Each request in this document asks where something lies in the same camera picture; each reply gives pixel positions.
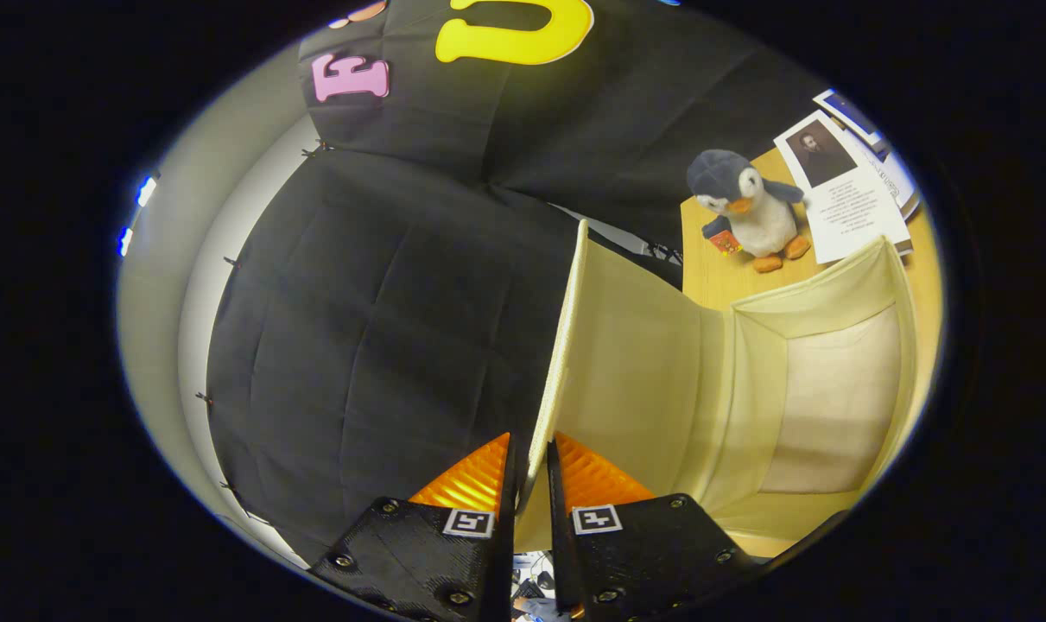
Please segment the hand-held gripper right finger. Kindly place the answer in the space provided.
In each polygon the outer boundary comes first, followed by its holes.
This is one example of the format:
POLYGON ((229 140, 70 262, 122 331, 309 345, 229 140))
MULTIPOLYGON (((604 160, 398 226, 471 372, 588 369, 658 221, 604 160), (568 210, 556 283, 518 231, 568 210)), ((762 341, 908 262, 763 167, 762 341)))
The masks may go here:
POLYGON ((656 496, 563 433, 546 465, 555 598, 577 621, 681 619, 761 574, 691 496, 656 496))

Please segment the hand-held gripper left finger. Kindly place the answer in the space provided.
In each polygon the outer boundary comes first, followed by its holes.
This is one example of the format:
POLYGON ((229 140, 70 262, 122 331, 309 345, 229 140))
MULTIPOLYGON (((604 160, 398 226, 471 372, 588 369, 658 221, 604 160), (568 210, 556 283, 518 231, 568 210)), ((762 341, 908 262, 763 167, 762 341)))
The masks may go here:
POLYGON ((507 621, 516 448, 498 435, 415 496, 376 498, 312 576, 402 621, 507 621))

